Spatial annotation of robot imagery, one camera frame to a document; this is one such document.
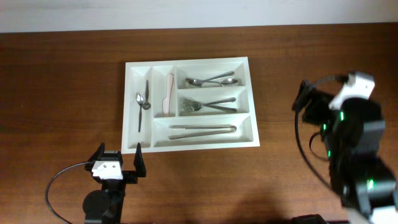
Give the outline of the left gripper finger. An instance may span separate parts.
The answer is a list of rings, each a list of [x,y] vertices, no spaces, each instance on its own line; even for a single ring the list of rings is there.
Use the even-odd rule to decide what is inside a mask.
[[[134,167],[137,177],[146,177],[146,166],[144,164],[140,143],[138,143],[136,146],[136,153],[134,156]]]
[[[101,143],[93,155],[88,159],[88,162],[99,161],[105,151],[105,143]]]

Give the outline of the small steel teaspoon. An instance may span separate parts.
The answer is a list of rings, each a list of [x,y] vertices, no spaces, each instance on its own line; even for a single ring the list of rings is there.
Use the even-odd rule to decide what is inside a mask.
[[[148,110],[150,108],[151,108],[151,104],[149,103],[149,81],[146,80],[145,102],[143,104],[143,109]]]

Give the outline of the small dark steel fork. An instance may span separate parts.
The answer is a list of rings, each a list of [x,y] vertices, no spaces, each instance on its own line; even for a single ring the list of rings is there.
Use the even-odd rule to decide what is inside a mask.
[[[138,115],[138,132],[141,131],[141,126],[142,126],[142,109],[144,106],[145,102],[145,97],[142,93],[137,93],[136,94],[136,102],[139,105],[139,115]]]

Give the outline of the pink plastic knife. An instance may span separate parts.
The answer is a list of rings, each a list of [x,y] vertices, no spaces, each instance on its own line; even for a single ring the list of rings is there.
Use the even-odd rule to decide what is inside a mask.
[[[166,95],[162,101],[162,111],[164,116],[169,116],[170,114],[170,101],[171,101],[173,85],[174,85],[174,75],[170,73],[167,75],[166,78]]]

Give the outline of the long steel tongs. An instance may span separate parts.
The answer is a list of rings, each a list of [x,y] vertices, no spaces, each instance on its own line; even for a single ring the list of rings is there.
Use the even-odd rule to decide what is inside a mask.
[[[237,127],[229,124],[222,125],[208,125],[208,126],[194,126],[194,125],[173,125],[169,126],[170,129],[177,130],[199,130],[199,132],[195,133],[182,133],[182,134],[174,134],[168,136],[169,140],[177,140],[177,139],[185,139],[185,138],[195,138],[202,136],[211,136],[216,134],[228,134],[234,133],[237,130]]]

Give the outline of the steel spoon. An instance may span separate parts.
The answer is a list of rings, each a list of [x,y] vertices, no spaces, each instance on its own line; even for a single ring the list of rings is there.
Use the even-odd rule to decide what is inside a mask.
[[[185,79],[185,83],[189,84],[191,86],[200,88],[206,82],[209,82],[209,81],[212,81],[212,80],[217,80],[217,79],[224,78],[224,77],[233,76],[234,74],[235,74],[234,71],[230,71],[230,72],[222,73],[221,75],[217,75],[215,77],[207,78],[205,80],[200,80],[200,79],[197,79],[197,78],[186,78]]]
[[[204,82],[202,84],[203,86],[238,86],[239,85],[239,80],[234,79],[234,78],[226,78],[221,82],[216,82],[216,81],[208,81]]]

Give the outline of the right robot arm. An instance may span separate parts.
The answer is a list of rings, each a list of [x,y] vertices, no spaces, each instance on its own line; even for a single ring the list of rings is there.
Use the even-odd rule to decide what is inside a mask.
[[[316,135],[326,148],[330,181],[304,161],[340,199],[348,223],[397,223],[397,179],[378,155],[386,121],[370,99],[374,87],[374,78],[359,71],[303,80],[292,104],[300,152],[299,121],[320,128]]]

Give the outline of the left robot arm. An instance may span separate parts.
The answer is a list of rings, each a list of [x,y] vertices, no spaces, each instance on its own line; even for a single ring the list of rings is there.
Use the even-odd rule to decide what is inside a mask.
[[[101,188],[90,192],[83,201],[85,223],[120,223],[123,211],[126,186],[137,184],[145,178],[141,145],[138,144],[134,156],[134,170],[123,170],[123,157],[120,151],[107,151],[101,143],[96,152],[87,160],[85,170]]]

